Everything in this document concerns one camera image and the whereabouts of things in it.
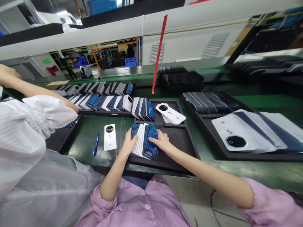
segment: pink shirt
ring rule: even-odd
[[[241,209],[252,226],[302,226],[303,210],[280,190],[245,179],[255,193],[255,206]],[[177,197],[162,175],[155,175],[145,190],[121,178],[113,201],[102,199],[99,186],[75,227],[191,226]]]

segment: white lab coat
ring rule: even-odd
[[[62,100],[34,96],[0,103],[0,226],[65,227],[79,217],[103,175],[46,149],[75,120]]]

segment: blue pen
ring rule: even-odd
[[[97,139],[96,139],[96,144],[95,144],[94,153],[92,154],[94,157],[96,156],[96,153],[97,153],[98,139],[99,139],[99,133],[98,133],[98,135],[97,135]]]

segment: green sign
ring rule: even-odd
[[[45,65],[49,65],[51,63],[51,61],[48,58],[43,59],[42,61]]]

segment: green workbench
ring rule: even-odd
[[[260,93],[258,86],[252,85],[250,87],[251,89],[247,90],[245,86],[229,84],[208,86],[205,88],[205,90],[227,91],[230,94],[238,92],[250,93],[250,95],[238,95],[235,96],[235,98],[257,111],[282,113],[291,121],[295,122],[298,126],[303,127],[303,119],[301,118],[301,113],[303,111],[303,100],[287,95],[258,95],[257,93]],[[136,96],[144,96],[150,99],[153,99],[154,97],[161,99],[178,99],[181,96],[181,93],[171,94],[166,93],[161,89],[156,89],[155,94],[151,95],[150,88],[139,88],[137,89]],[[188,115],[186,109],[184,109],[184,105],[180,101],[179,103],[184,114],[187,117],[187,124],[193,136],[193,140],[197,147],[201,160],[240,177],[255,179],[271,188],[303,193],[302,163],[217,160],[215,153],[206,141],[205,136],[197,127],[197,124],[194,122],[194,120]],[[68,155],[87,165],[111,167],[117,157],[118,151],[120,151],[122,148],[125,133],[133,123],[134,118],[86,115],[84,116],[82,126],[68,152]],[[103,150],[104,126],[109,124],[115,124],[116,126],[117,149],[114,151]],[[97,155],[93,157],[92,152],[94,150],[95,140],[98,133],[100,133],[100,138]],[[180,177],[192,177],[167,170],[134,165],[131,163],[127,163],[126,170],[159,173]]]
[[[223,67],[201,70],[192,68],[192,70],[196,70],[198,73],[203,75],[205,77],[205,82],[210,82],[209,85],[203,89],[203,91],[227,92],[257,111],[282,113],[284,116],[303,128],[303,100],[288,95],[273,94],[269,91],[269,89],[260,84],[235,84],[233,82],[232,75],[230,75],[230,73]],[[81,84],[97,81],[132,82],[137,86],[137,97],[147,97],[149,99],[179,99],[181,96],[181,93],[167,93],[159,88],[157,88],[155,90],[155,94],[152,95],[150,86],[152,84],[153,74],[150,72],[150,68],[148,67],[134,67],[123,75],[116,75],[117,73],[119,72],[113,70],[110,73],[103,74],[104,77],[99,80],[87,79],[82,81],[72,81],[69,84]],[[70,77],[68,75],[63,75],[42,79],[38,78],[28,82],[37,84],[39,86],[45,86],[49,82],[65,79],[70,79]],[[197,127],[194,120],[188,115],[183,104],[181,102],[179,103],[187,117],[187,124],[193,136],[193,140],[201,160],[240,177],[255,179],[271,188],[303,193],[302,163],[217,160],[214,150],[206,141],[206,137]],[[134,118],[85,115],[80,130],[77,133],[70,150],[67,151],[68,155],[74,157],[84,164],[111,167],[117,157],[118,151],[123,145],[125,133],[133,123]],[[116,125],[117,149],[113,151],[104,151],[104,126],[109,124]],[[98,133],[100,133],[100,138],[97,155],[93,157],[92,153]],[[127,163],[126,170],[192,177],[171,171],[134,165],[131,163]]]

